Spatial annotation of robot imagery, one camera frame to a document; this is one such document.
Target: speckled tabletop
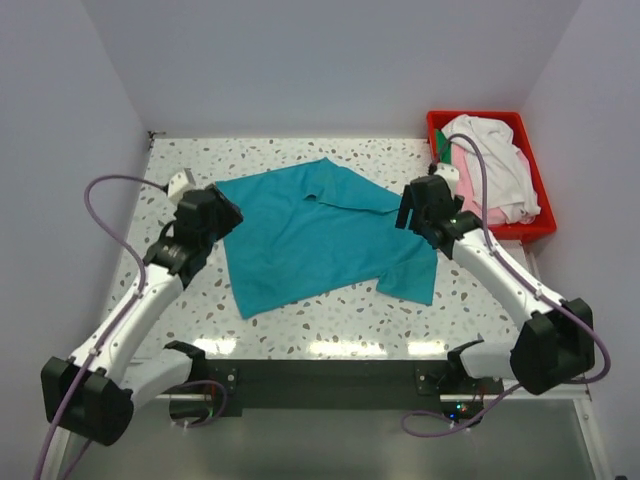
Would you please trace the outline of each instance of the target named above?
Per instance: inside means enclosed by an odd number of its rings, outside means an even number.
[[[146,178],[166,183],[178,169],[188,167],[199,184],[206,185],[323,157],[398,194],[405,183],[425,174],[430,159],[422,140],[158,139]],[[138,252],[154,242],[173,210],[159,192],[142,188],[128,235]],[[518,243],[505,246],[526,263]],[[133,261],[123,256],[108,308],[125,293],[135,272]],[[411,359],[442,358],[448,349],[479,336],[491,341],[517,336],[487,290],[442,255],[432,306],[377,293],[375,284],[358,283],[243,320],[219,243],[207,266],[159,318],[136,359],[153,356],[173,339],[193,343],[210,357]]]

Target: red laundry basket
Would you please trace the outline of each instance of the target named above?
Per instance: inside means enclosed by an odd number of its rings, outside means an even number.
[[[527,132],[522,123],[522,118],[516,112],[474,112],[474,111],[453,111],[453,110],[432,110],[427,114],[427,129],[429,133],[429,143],[431,145],[431,155],[436,155],[436,129],[442,129],[447,123],[462,114],[476,117],[494,118],[502,120],[513,129],[513,143],[519,147],[526,155],[531,166],[531,179],[533,188],[538,194],[538,205],[540,214],[530,224],[515,223],[511,225],[499,225],[491,227],[491,231],[499,240],[520,240],[522,243],[531,243],[539,238],[556,231],[556,221],[553,218],[551,204],[544,190],[540,171],[533,156]]]

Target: white cloth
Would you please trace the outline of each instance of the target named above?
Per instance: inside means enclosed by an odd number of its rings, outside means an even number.
[[[531,175],[518,159],[518,147],[513,145],[513,130],[501,120],[460,115],[451,120],[442,133],[469,136],[480,149],[487,166],[487,207],[500,208],[508,223],[530,222],[540,213],[538,196]],[[471,145],[462,138],[453,143],[467,152],[467,168],[473,184],[473,199],[482,205],[482,174]]]

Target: white wall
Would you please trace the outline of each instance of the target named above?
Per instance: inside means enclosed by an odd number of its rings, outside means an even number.
[[[79,1],[0,2],[3,478],[31,478],[47,426],[40,368],[96,325],[117,261],[84,211],[84,186],[142,173],[144,135]],[[97,208],[123,230],[134,191],[103,191]]]
[[[84,0],[150,129],[422,136],[519,109],[580,0]]]
[[[640,3],[584,0],[526,102],[558,233],[543,278],[593,307],[612,351],[593,386],[618,474],[640,478]]]

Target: teal t-shirt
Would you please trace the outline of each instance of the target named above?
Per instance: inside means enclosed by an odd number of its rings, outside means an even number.
[[[224,239],[243,318],[372,278],[431,304],[437,255],[395,228],[398,195],[326,158],[216,185],[244,216]]]

